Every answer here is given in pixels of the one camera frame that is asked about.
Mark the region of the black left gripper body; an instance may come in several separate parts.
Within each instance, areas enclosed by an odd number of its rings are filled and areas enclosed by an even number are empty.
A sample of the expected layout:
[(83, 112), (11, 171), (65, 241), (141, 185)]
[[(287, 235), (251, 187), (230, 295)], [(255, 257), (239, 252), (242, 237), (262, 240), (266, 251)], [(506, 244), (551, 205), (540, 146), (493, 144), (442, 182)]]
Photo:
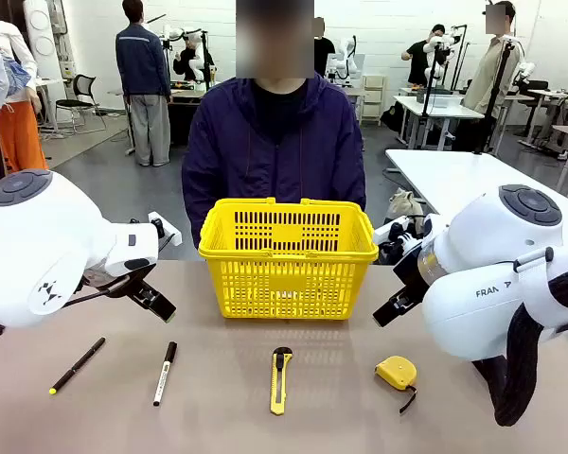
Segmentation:
[(149, 285), (145, 278), (155, 269), (151, 264), (128, 274), (128, 280), (122, 287), (125, 297), (157, 297), (158, 291)]

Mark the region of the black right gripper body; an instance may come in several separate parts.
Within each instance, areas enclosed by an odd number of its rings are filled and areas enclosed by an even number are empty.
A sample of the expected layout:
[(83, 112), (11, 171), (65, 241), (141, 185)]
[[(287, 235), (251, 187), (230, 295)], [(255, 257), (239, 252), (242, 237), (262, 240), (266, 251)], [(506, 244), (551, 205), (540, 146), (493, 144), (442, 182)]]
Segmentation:
[(404, 285), (401, 298), (422, 299), (429, 288), (418, 268), (421, 250), (420, 246), (414, 247), (393, 269), (394, 274)]

